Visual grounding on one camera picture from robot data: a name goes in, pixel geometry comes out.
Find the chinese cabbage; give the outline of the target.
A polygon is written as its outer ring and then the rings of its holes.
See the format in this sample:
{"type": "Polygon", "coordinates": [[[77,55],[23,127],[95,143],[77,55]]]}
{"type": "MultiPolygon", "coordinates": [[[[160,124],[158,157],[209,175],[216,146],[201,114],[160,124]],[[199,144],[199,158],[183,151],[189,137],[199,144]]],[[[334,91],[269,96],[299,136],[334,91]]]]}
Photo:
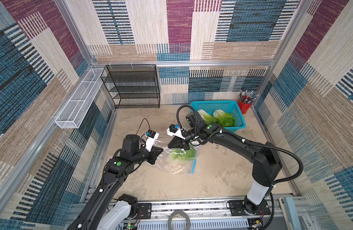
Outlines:
{"type": "Polygon", "coordinates": [[[197,111],[201,118],[206,122],[207,125],[210,123],[218,123],[217,118],[213,117],[212,115],[208,114],[206,111],[200,109],[197,111]]]}
{"type": "Polygon", "coordinates": [[[223,110],[215,110],[213,117],[217,118],[218,124],[222,127],[234,127],[235,117],[233,114],[226,113],[223,110]]]}

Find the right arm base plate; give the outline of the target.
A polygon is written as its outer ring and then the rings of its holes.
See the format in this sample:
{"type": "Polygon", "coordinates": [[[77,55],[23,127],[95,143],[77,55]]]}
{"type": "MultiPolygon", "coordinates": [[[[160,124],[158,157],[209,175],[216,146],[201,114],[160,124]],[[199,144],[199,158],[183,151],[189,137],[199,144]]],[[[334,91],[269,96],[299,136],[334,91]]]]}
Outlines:
{"type": "Polygon", "coordinates": [[[270,206],[265,199],[259,205],[245,199],[229,200],[226,207],[232,216],[269,216],[271,214],[270,206]]]}

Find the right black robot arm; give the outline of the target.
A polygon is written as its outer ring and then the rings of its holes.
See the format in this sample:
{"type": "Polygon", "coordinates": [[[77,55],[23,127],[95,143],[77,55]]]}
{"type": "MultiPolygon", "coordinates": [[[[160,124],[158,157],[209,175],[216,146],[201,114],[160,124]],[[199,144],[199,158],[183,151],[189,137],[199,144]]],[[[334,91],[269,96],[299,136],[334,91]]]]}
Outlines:
{"type": "Polygon", "coordinates": [[[254,181],[243,203],[244,211],[248,215],[255,215],[259,211],[264,198],[271,193],[276,184],[294,180],[303,173],[301,159],[288,150],[276,147],[270,142],[262,144],[245,139],[214,122],[206,123],[195,109],[186,116],[186,120],[191,127],[190,130],[185,130],[179,121],[168,127],[167,134],[173,138],[168,144],[169,149],[189,150],[194,141],[200,145],[210,142],[222,145],[252,163],[254,181]],[[283,166],[279,152],[287,154],[298,163],[299,168],[294,175],[277,179],[283,166]]]}

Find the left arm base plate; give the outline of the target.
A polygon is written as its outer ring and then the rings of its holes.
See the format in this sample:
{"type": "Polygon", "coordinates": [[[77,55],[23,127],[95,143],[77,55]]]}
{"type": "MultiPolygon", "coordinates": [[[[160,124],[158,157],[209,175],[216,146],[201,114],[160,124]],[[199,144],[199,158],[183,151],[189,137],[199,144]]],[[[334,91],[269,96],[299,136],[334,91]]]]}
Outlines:
{"type": "Polygon", "coordinates": [[[126,207],[129,209],[129,214],[124,218],[126,220],[141,220],[150,219],[152,211],[152,203],[138,203],[138,204],[128,204],[126,207]]]}

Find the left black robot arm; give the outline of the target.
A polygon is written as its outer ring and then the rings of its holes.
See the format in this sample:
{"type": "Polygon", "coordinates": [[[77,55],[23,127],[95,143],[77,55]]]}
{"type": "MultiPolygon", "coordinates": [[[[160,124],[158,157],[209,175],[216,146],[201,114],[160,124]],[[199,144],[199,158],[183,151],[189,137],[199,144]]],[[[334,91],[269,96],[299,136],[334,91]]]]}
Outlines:
{"type": "Polygon", "coordinates": [[[147,150],[145,146],[140,146],[142,141],[141,137],[135,134],[124,138],[122,148],[106,163],[96,191],[78,217],[67,227],[69,230],[97,229],[114,195],[135,170],[134,166],[144,162],[155,164],[163,149],[152,145],[151,149],[147,150]]]}

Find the clear blue-zip bag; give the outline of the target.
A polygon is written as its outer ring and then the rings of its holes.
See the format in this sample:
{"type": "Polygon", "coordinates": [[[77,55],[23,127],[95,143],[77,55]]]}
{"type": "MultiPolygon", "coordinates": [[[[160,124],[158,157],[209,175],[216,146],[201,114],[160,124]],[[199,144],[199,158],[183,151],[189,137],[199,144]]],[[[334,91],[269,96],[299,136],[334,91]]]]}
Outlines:
{"type": "Polygon", "coordinates": [[[198,147],[190,146],[189,150],[169,149],[167,143],[160,140],[155,142],[155,146],[163,149],[155,162],[158,169],[169,174],[194,174],[198,147]]]}

